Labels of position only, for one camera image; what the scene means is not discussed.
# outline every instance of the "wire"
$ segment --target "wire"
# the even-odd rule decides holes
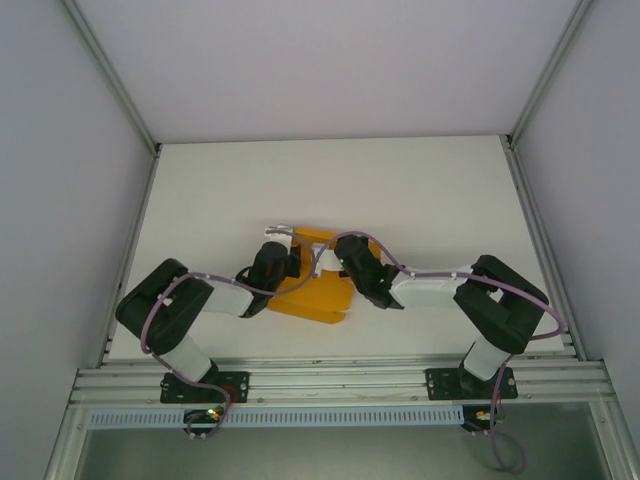
[[[186,273],[184,275],[182,275],[181,277],[177,278],[171,285],[169,285],[167,287],[167,289],[158,297],[158,300],[156,301],[155,305],[153,306],[153,308],[151,309],[151,311],[149,312],[149,315],[147,316],[145,323],[142,327],[142,332],[140,333],[140,347],[142,349],[142,351],[144,353],[150,353],[151,350],[149,349],[149,347],[147,346],[147,336],[149,334],[149,328],[151,326],[151,322],[153,321],[153,319],[155,318],[156,314],[158,313],[158,310],[160,309],[160,307],[162,306],[162,304],[164,303],[164,301],[167,299],[167,297],[171,294],[171,292],[173,292],[173,290],[180,285],[182,282],[184,282],[185,280],[188,280],[189,278],[199,278],[199,279],[203,279],[203,280],[214,280],[214,281],[219,281],[219,282],[223,282],[223,283],[228,283],[231,285],[237,285],[241,288],[244,288],[246,290],[249,290],[250,292],[254,292],[254,293],[260,293],[262,295],[270,295],[270,296],[278,296],[278,295],[285,295],[287,293],[291,293],[299,288],[301,288],[309,279],[311,278],[316,278],[317,275],[314,274],[315,270],[316,270],[316,266],[317,263],[319,261],[319,259],[322,257],[322,254],[331,247],[331,245],[333,243],[335,243],[337,240],[339,240],[340,238],[346,237],[348,235],[357,235],[360,237],[365,237],[368,240],[370,240],[371,242],[373,242],[374,244],[376,244],[378,247],[380,247],[380,250],[382,250],[384,252],[384,254],[387,256],[387,258],[391,261],[391,263],[393,263],[393,265],[395,265],[396,268],[398,268],[398,270],[400,270],[402,273],[406,274],[406,275],[410,275],[412,277],[415,278],[450,278],[453,275],[458,276],[458,277],[462,277],[462,278],[467,278],[469,280],[474,280],[476,282],[481,282],[481,283],[486,283],[488,285],[492,285],[494,287],[498,287],[502,290],[505,290],[507,292],[511,292],[515,295],[519,295],[520,297],[530,301],[531,303],[533,303],[534,305],[536,305],[537,307],[541,308],[542,310],[544,310],[545,312],[547,312],[549,315],[551,315],[554,320],[557,322],[558,327],[548,333],[543,333],[540,335],[534,335],[533,337],[531,337],[530,340],[542,340],[544,338],[551,338],[551,337],[555,337],[556,335],[560,335],[562,332],[564,332],[567,329],[567,324],[564,321],[564,319],[560,316],[560,314],[558,312],[556,312],[553,308],[551,308],[549,305],[547,305],[546,303],[542,302],[540,299],[534,297],[533,295],[530,295],[529,293],[525,292],[524,290],[521,290],[519,288],[513,287],[507,283],[503,283],[497,280],[492,280],[490,278],[487,277],[482,277],[479,275],[474,275],[472,273],[466,273],[466,272],[414,272],[408,268],[406,268],[404,265],[402,265],[394,256],[393,254],[374,236],[369,235],[368,233],[365,232],[360,232],[360,231],[348,231],[348,232],[343,232],[340,233],[336,236],[334,236],[332,239],[330,239],[328,242],[326,242],[318,251],[318,253],[316,255],[314,255],[313,253],[313,249],[311,248],[311,245],[309,245],[309,243],[302,238],[301,236],[290,232],[288,230],[284,230],[284,229],[279,229],[279,228],[272,228],[272,229],[268,229],[265,231],[266,234],[273,234],[273,233],[279,233],[279,234],[285,234],[285,235],[290,235],[291,237],[293,237],[295,240],[297,240],[301,245],[303,245],[311,254],[311,269],[309,270],[308,274],[300,281],[298,282],[296,285],[294,285],[291,288],[287,288],[285,290],[280,290],[277,292],[269,292],[267,290],[260,290],[258,288],[253,288],[253,287],[249,287],[248,285],[244,285],[242,283],[237,283],[235,280],[229,279],[227,277],[222,277],[220,275],[211,275],[211,274],[207,274],[207,273],[200,273],[200,272],[189,272]],[[188,384],[188,385],[192,385],[195,387],[199,387],[199,388],[207,388],[210,390],[215,390],[219,393],[221,393],[224,398],[225,398],[225,411],[222,414],[222,416],[220,417],[220,419],[218,420],[218,423],[213,427],[213,429],[208,432],[203,438],[208,438],[211,435],[213,435],[215,432],[218,431],[218,429],[220,428],[220,425],[222,425],[224,419],[227,416],[227,413],[229,411],[229,407],[231,406],[231,398],[228,394],[227,391],[225,391],[224,389],[216,386],[216,385],[210,385],[210,384],[206,384],[206,383],[198,383],[198,382],[194,382],[189,380],[188,378],[184,377],[182,374],[180,374],[180,372],[177,372],[175,370],[173,370],[173,368],[167,364],[164,360],[162,360],[160,357],[158,357],[157,355],[153,355],[153,357],[158,360],[161,364],[163,364],[165,367],[167,367],[169,370],[171,370],[171,372],[173,373],[173,375],[175,375],[179,380],[181,380],[182,382]],[[504,363],[500,366],[500,369],[498,370],[498,375],[496,377],[496,382],[495,382],[495,386],[493,389],[493,395],[491,397],[491,407],[490,407],[490,414],[489,414],[489,437],[491,439],[491,447],[493,449],[493,454],[496,457],[496,461],[498,462],[498,464],[500,465],[500,467],[505,470],[506,472],[509,472],[511,474],[514,475],[518,475],[522,472],[524,472],[524,470],[527,467],[527,454],[526,451],[524,449],[524,447],[522,446],[522,444],[512,435],[505,433],[505,432],[501,432],[498,431],[496,428],[496,418],[495,418],[495,410],[497,408],[497,403],[498,403],[498,396],[500,394],[500,383],[502,382],[502,377],[504,375],[504,370],[507,366],[507,363],[513,358],[513,355],[509,356]],[[187,429],[188,432],[190,431],[190,424],[187,425]],[[513,441],[516,446],[518,447],[518,449],[520,450],[520,455],[521,455],[521,462],[520,462],[520,466],[518,468],[511,468],[509,467],[505,461],[503,460],[501,454],[500,454],[500,450],[498,448],[498,444],[497,444],[497,436],[501,435],[503,437],[509,438],[511,441]]]
[[[236,390],[235,387],[233,387],[232,385],[220,385],[220,388],[222,388],[229,394],[229,397],[231,398],[231,405],[238,401],[238,390]]]
[[[242,280],[242,276],[245,273],[247,273],[249,270],[251,270],[251,267],[244,267],[242,270],[236,273],[236,282],[239,282],[240,280]]]
[[[507,411],[502,405],[502,395],[498,394],[498,412],[500,413],[500,419],[504,422],[507,419]]]
[[[222,422],[222,417],[227,413],[227,410],[225,409],[224,413],[222,414],[222,416],[218,419],[218,423],[214,424],[213,428],[211,430],[209,430],[207,433],[201,433],[199,435],[199,437],[202,440],[206,440],[207,438],[211,437],[211,435],[213,435],[215,432],[218,431],[218,428],[220,428],[220,423]],[[191,438],[192,440],[198,438],[198,436],[196,436],[195,433],[193,433],[193,431],[191,430],[191,427],[193,427],[193,422],[195,422],[196,420],[200,419],[200,418],[204,418],[204,417],[208,417],[209,415],[207,415],[204,412],[198,412],[198,413],[194,413],[193,415],[189,416],[189,420],[187,420],[187,435],[189,435],[189,438]],[[205,425],[202,428],[208,428],[209,424]]]
[[[483,430],[482,428],[477,426],[475,423],[472,423],[472,422],[470,422],[469,420],[466,420],[466,419],[464,421],[464,425],[468,425],[469,427],[475,429],[476,432],[486,432],[486,430]]]
[[[410,269],[406,268],[404,265],[402,265],[377,238],[375,238],[372,235],[369,235],[368,233],[360,232],[357,230],[340,233],[335,237],[333,237],[331,240],[329,240],[327,243],[325,243],[322,246],[322,248],[318,251],[316,258],[314,259],[313,266],[311,267],[311,271],[315,272],[316,263],[318,262],[318,259],[322,256],[322,254],[325,252],[325,250],[327,250],[338,239],[346,237],[348,235],[357,235],[360,237],[365,237],[371,242],[373,242],[374,244],[376,244],[378,247],[380,247],[380,250],[384,252],[384,254],[391,261],[391,263],[393,263],[398,270],[400,270],[402,273],[406,275],[411,275],[415,278],[450,278],[454,274],[453,272],[413,272]],[[557,328],[551,332],[534,335],[533,337],[531,337],[531,340],[542,340],[544,338],[555,337],[556,335],[560,335],[567,329],[566,322],[558,312],[556,312],[553,308],[551,308],[546,303],[542,302],[540,299],[534,297],[533,295],[530,295],[524,290],[520,290],[519,288],[513,287],[503,282],[499,282],[497,280],[492,280],[490,278],[474,275],[472,273],[455,272],[455,275],[458,277],[467,278],[469,280],[474,280],[476,282],[486,283],[488,285],[498,287],[507,292],[511,292],[516,295],[519,295],[520,297],[530,301],[531,303],[533,303],[534,305],[536,305],[537,307],[541,308],[542,310],[547,312],[549,315],[551,315],[558,324]],[[513,355],[507,358],[504,361],[504,363],[500,366],[500,369],[498,370],[496,383],[493,389],[493,395],[491,396],[491,406],[490,406],[490,413],[489,413],[489,437],[491,438],[491,448],[493,449],[493,455],[495,456],[496,461],[498,462],[500,467],[508,473],[511,473],[513,475],[519,475],[522,472],[524,472],[524,470],[527,468],[527,453],[524,449],[524,446],[514,436],[505,432],[501,432],[496,428],[496,418],[495,418],[495,410],[497,408],[498,395],[500,394],[500,383],[502,382],[502,377],[504,375],[504,370],[507,367],[507,363],[512,358],[513,358]],[[518,447],[518,450],[520,450],[521,462],[519,467],[511,468],[505,463],[504,459],[502,458],[502,455],[500,454],[500,450],[498,448],[497,438],[496,438],[498,435],[509,438],[511,441],[513,441],[513,443],[516,444],[516,446]]]

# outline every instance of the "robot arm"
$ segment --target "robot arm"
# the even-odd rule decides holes
[[[266,242],[256,254],[253,265],[236,276],[236,282],[275,292],[287,275],[295,276],[296,271],[299,272],[298,258],[290,254],[286,245]],[[175,279],[187,272],[177,260],[162,262],[120,302],[116,309],[118,321],[140,338],[157,299]],[[162,363],[180,372],[187,380],[213,383],[218,367],[187,333],[197,315],[210,311],[250,318],[267,306],[269,298],[267,294],[252,293],[237,284],[189,278],[160,307],[149,328],[146,344]]]
[[[481,256],[471,266],[452,270],[450,277],[429,278],[408,275],[394,265],[383,265],[369,250],[366,238],[343,237],[334,252],[356,289],[379,308],[457,305],[464,311],[481,333],[458,370],[460,385],[470,395],[482,390],[511,355],[524,352],[544,312],[506,291],[495,300],[489,294],[495,293],[497,287],[458,274],[472,273],[497,280],[549,303],[544,293],[490,255]]]

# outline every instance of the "white wall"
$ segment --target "white wall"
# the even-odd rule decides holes
[[[576,0],[78,0],[163,143],[508,133]]]
[[[59,2],[0,15],[0,465],[42,478],[150,157]]]
[[[596,2],[520,151],[591,358],[640,445],[640,2]]]

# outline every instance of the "aluminum frame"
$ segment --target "aluminum frame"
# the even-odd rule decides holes
[[[529,94],[529,98],[524,108],[520,112],[518,119],[511,131],[511,138],[514,143],[520,139],[529,121],[542,103],[542,100],[549,89],[549,85],[555,78],[556,73],[560,69],[562,63],[567,57],[571,46],[584,25],[585,18],[591,11],[595,0],[577,0],[576,4],[562,29],[562,33],[553,47],[551,55],[547,63],[542,68],[540,76],[536,80],[533,90]]]
[[[569,323],[569,333],[562,336],[565,347],[562,352],[527,354],[510,362],[518,380],[520,396],[504,402],[588,403],[594,418],[594,430],[600,439],[602,457],[609,466],[611,477],[615,480],[637,479],[637,452],[604,362],[584,360],[582,342],[526,173],[507,137],[502,136],[501,142],[552,303]],[[129,274],[154,173],[155,166],[150,173],[131,241],[125,252],[120,285],[126,283]],[[121,288],[114,292],[110,317],[105,325],[113,326],[113,308],[121,293]],[[97,368],[78,371],[46,480],[73,479],[76,476],[81,464],[86,427],[95,409],[167,408],[159,403],[159,385],[165,370],[152,360],[132,363],[110,360],[111,340],[108,337],[103,342],[104,348],[99,355],[102,360]],[[451,405],[452,402],[432,402],[428,399],[423,372],[426,368],[457,366],[459,362],[460,357],[455,355],[217,361],[222,370],[251,372],[249,401],[234,407],[243,409]],[[201,408],[201,405],[176,407]]]
[[[111,60],[109,60],[109,57],[105,53],[104,48],[102,48],[102,45],[100,45],[100,41],[93,31],[91,24],[87,20],[87,17],[82,12],[82,9],[80,8],[76,0],[60,1],[67,12],[69,19],[78,31],[80,40],[89,50],[89,53],[98,66],[102,77],[115,94],[116,99],[122,107],[122,111],[138,132],[140,139],[144,142],[145,146],[149,150],[149,153],[152,155],[156,155],[158,153],[158,143],[151,135],[149,128],[140,115],[140,112],[133,103],[133,100],[131,100],[131,96],[127,92],[127,89],[120,79],[118,72],[116,72],[116,69],[113,67]]]
[[[114,290],[111,292],[111,299],[109,301],[109,310],[105,318],[98,324],[98,335],[96,336],[96,343],[93,348],[90,349],[90,365],[95,368],[100,367],[104,361],[105,349],[110,345],[112,336],[115,332],[115,315],[116,307],[120,300],[124,297],[124,288],[129,279],[129,272],[131,270],[131,264],[133,263],[133,254],[138,246],[138,239],[140,237],[140,231],[142,230],[142,221],[144,220],[144,214],[147,211],[147,205],[149,204],[149,198],[151,197],[151,188],[153,181],[158,170],[158,159],[162,152],[162,145],[158,147],[158,153],[154,155],[153,162],[150,164],[149,175],[147,177],[142,195],[138,203],[138,209],[129,230],[127,236],[127,246],[125,248],[124,255],[118,267],[118,282]]]

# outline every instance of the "metal profile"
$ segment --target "metal profile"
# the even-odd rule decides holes
[[[502,148],[507,159],[507,164],[509,165],[509,170],[511,171],[511,176],[513,177],[513,183],[516,187],[520,206],[529,229],[529,235],[531,236],[538,262],[540,263],[540,268],[542,269],[542,274],[547,284],[551,303],[567,321],[576,354],[579,359],[584,360],[586,359],[584,345],[580,338],[575,318],[571,312],[569,299],[567,298],[567,293],[564,289],[562,278],[560,277],[558,264],[553,255],[551,243],[549,242],[540,211],[535,202],[529,179],[517,151],[511,148],[511,144],[505,136],[501,136],[500,141],[502,142]]]
[[[107,312],[106,318],[104,318],[98,325],[98,335],[96,335],[95,338],[96,342],[99,343],[96,343],[94,345],[94,348],[90,350],[90,352],[92,353],[90,365],[94,365],[96,368],[102,364],[105,357],[105,352],[111,348],[110,343],[112,338],[110,334],[113,333],[112,330],[115,327],[116,307],[124,296],[124,289],[127,284],[127,279],[129,278],[131,263],[133,263],[133,253],[135,252],[136,246],[138,244],[138,239],[140,237],[140,231],[142,230],[142,221],[144,220],[144,215],[147,211],[147,205],[149,204],[149,198],[151,197],[151,188],[153,187],[153,180],[158,169],[158,159],[161,152],[162,145],[160,145],[158,154],[151,164],[151,169],[149,170],[149,175],[147,176],[138,208],[136,209],[136,216],[127,236],[127,244],[124,250],[124,255],[118,268],[117,284],[114,285],[114,289],[111,292],[111,298],[109,300],[109,311]]]
[[[109,57],[107,57],[107,54],[100,45],[98,37],[91,28],[89,21],[87,20],[84,13],[82,13],[80,6],[75,0],[62,0],[62,4],[64,5],[64,8],[67,11],[71,21],[75,25],[76,30],[82,37],[82,40],[84,41],[86,47],[89,49],[89,52],[93,56],[96,64],[98,65],[103,78],[115,93],[125,115],[138,132],[138,135],[146,145],[149,153],[155,156],[157,152],[156,142],[149,132],[149,129],[142,119],[142,116],[138,112],[138,109],[131,100],[131,97],[129,96],[129,93],[125,88],[124,83],[122,83],[122,80],[120,79],[120,76],[116,72],[113,64],[109,60]]]
[[[591,414],[611,477],[614,480],[640,478],[638,452],[618,402],[591,402]]]
[[[594,3],[594,0],[578,0],[573,7],[558,41],[551,51],[551,55],[542,69],[542,73],[536,80],[533,90],[531,94],[529,94],[529,98],[511,131],[511,138],[514,143],[517,143],[520,137],[522,137],[524,130],[548,91],[551,81],[560,69],[580,27],[584,24],[587,13]]]
[[[561,335],[561,339],[562,339],[562,344],[563,344],[563,349],[562,351],[555,351],[555,352],[525,352],[523,355],[519,355],[517,357],[515,357],[512,362],[518,362],[521,359],[536,359],[536,360],[542,360],[542,359],[553,359],[553,360],[573,360],[576,358],[577,352],[575,349],[575,346],[573,344],[573,338],[571,337],[570,334],[565,333],[563,335]],[[155,360],[153,360],[152,358],[145,358],[145,359],[139,359],[139,360],[135,360],[135,361],[131,361],[131,360],[122,360],[122,359],[116,359],[116,360],[111,360],[109,358],[109,351],[111,349],[111,344],[113,342],[113,339],[111,337],[109,337],[109,339],[107,340],[107,343],[105,345],[105,349],[104,349],[104,355],[103,355],[103,359],[102,359],[102,364],[101,366],[106,367],[118,367],[118,366],[156,366],[157,362]],[[240,365],[245,366],[247,368],[251,368],[254,366],[267,366],[267,365],[272,365],[272,366],[278,366],[278,367],[284,367],[284,366],[301,366],[301,365],[308,365],[308,366],[313,366],[313,365],[317,365],[317,364],[322,364],[324,366],[331,366],[331,365],[341,365],[341,366],[345,366],[345,367],[350,367],[350,366],[354,366],[354,365],[374,365],[374,364],[383,364],[383,365],[391,365],[391,364],[409,364],[411,362],[413,363],[424,363],[426,360],[429,359],[433,359],[436,361],[442,361],[442,360],[451,360],[451,361],[460,361],[462,360],[462,355],[459,354],[447,354],[447,355],[443,355],[443,354],[433,354],[433,355],[423,355],[423,356],[419,356],[419,357],[407,357],[407,356],[402,356],[402,357],[392,357],[392,356],[385,356],[383,358],[379,358],[379,357],[371,357],[371,358],[331,358],[331,357],[323,357],[321,360],[313,360],[313,359],[309,359],[309,358],[291,358],[291,357],[286,357],[286,358],[243,358],[243,359],[225,359],[225,358],[216,358],[216,362],[220,365],[232,365],[233,368],[236,369],[241,369]]]
[[[89,430],[185,428],[183,408],[96,409]],[[396,427],[462,425],[459,405],[410,407],[235,407],[222,428]]]
[[[65,412],[44,480],[76,478],[87,434],[88,420],[88,410],[67,410]]]
[[[388,366],[256,366],[249,369],[251,388],[243,407],[451,405],[451,402],[429,400],[424,370],[452,367],[457,363],[430,360]],[[545,363],[522,359],[511,366],[520,393],[512,403],[588,402],[615,396],[602,362],[573,359]],[[222,370],[233,368],[220,367]],[[159,403],[164,373],[162,368],[135,365],[80,370],[71,392],[70,408],[166,408]],[[477,401],[456,402],[472,403]],[[183,407],[201,408],[198,405]]]

